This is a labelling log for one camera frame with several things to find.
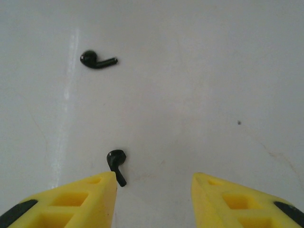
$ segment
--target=square cutout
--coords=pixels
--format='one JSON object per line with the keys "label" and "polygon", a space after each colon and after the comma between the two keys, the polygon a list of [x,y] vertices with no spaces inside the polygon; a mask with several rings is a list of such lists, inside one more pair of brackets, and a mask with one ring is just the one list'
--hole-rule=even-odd
{"label": "square cutout", "polygon": [[253,197],[242,194],[223,194],[224,201],[230,209],[261,209]]}
{"label": "square cutout", "polygon": [[89,194],[87,192],[66,192],[58,196],[51,206],[75,206],[83,204]]}
{"label": "square cutout", "polygon": [[244,228],[280,228],[271,218],[238,218]]}
{"label": "square cutout", "polygon": [[42,213],[27,228],[64,228],[72,216],[70,213]]}

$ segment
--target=earbud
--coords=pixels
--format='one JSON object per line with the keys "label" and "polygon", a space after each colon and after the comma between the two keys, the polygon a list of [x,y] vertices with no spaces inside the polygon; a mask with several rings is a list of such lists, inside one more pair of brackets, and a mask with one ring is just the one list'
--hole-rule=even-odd
{"label": "earbud", "polygon": [[111,171],[114,171],[116,174],[116,180],[121,187],[125,186],[127,182],[120,173],[118,166],[124,163],[126,155],[122,150],[114,150],[108,153],[106,160],[110,166]]}
{"label": "earbud", "polygon": [[88,50],[81,55],[80,62],[82,62],[82,64],[87,66],[88,68],[101,69],[117,64],[118,59],[114,57],[105,61],[97,62],[96,52]]}

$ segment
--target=wireless earbud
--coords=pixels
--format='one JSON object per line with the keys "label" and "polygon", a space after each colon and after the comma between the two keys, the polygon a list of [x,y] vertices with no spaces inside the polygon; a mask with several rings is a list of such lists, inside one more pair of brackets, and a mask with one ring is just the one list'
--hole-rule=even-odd
{"label": "wireless earbud", "polygon": [[124,163],[126,155],[122,150],[114,150],[108,153],[106,160],[110,166],[111,171],[114,171],[116,174],[116,180],[121,187],[125,186],[127,182],[120,173],[118,166]]}
{"label": "wireless earbud", "polygon": [[101,69],[117,64],[118,59],[114,57],[105,61],[97,62],[96,52],[88,50],[81,55],[80,62],[82,62],[82,64],[87,66],[88,68]]}

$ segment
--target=scratch mark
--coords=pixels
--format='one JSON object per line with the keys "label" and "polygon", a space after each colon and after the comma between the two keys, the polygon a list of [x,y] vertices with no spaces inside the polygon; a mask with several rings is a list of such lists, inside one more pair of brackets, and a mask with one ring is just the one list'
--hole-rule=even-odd
{"label": "scratch mark", "polygon": [[16,94],[24,101],[24,104],[25,104],[25,106],[26,106],[26,108],[27,108],[27,110],[28,110],[28,112],[29,112],[29,114],[30,114],[31,119],[33,120],[35,126],[37,127],[38,131],[41,133],[41,135],[42,135],[42,137],[43,137],[43,139],[44,139],[44,141],[45,141],[45,144],[46,144],[46,153],[45,153],[45,157],[44,157],[44,158],[46,159],[46,155],[48,154],[48,141],[47,141],[47,138],[46,138],[46,136],[44,135],[43,131],[41,130],[40,126],[39,126],[38,123],[36,122],[36,120],[35,120],[35,118],[34,118],[34,116],[33,116],[33,113],[31,112],[31,110],[30,110],[30,108],[29,108],[27,99],[25,98],[24,95],[22,95],[21,93],[19,93],[18,91],[16,91],[16,89],[13,88],[13,87],[4,88],[3,90],[5,90],[5,89],[7,89],[7,90],[12,90],[14,93],[16,93]]}
{"label": "scratch mark", "polygon": [[299,181],[299,184],[300,184],[300,187],[302,188],[302,190],[304,190],[304,183],[302,182],[302,179],[301,179],[301,175],[299,174],[299,172],[296,170],[296,168],[294,167],[294,165],[291,163],[291,161],[283,154],[283,153],[274,153],[273,151],[271,151],[270,149],[268,149],[268,147],[266,147],[262,142],[261,140],[256,136],[254,135],[253,133],[251,133],[245,126],[244,126],[244,131],[245,133],[250,136],[251,138],[253,138],[257,143],[259,143],[263,148],[264,150],[268,153],[268,155],[274,159],[276,159],[277,161],[279,161],[280,158],[283,159],[283,161],[285,163],[287,163],[287,165],[289,166],[289,168],[294,172],[294,174],[296,175],[298,181]]}

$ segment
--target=black earbud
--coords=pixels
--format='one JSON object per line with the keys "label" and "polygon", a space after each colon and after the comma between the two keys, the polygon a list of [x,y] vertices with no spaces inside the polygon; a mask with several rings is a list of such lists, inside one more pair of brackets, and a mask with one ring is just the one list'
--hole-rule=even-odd
{"label": "black earbud", "polygon": [[127,182],[120,173],[118,166],[124,163],[126,155],[122,150],[114,150],[108,153],[106,160],[110,166],[111,171],[114,171],[116,174],[116,180],[121,187],[125,186]]}
{"label": "black earbud", "polygon": [[97,62],[96,52],[88,50],[81,55],[80,62],[82,62],[82,64],[87,66],[88,68],[101,69],[117,64],[118,59],[114,57],[105,61]]}

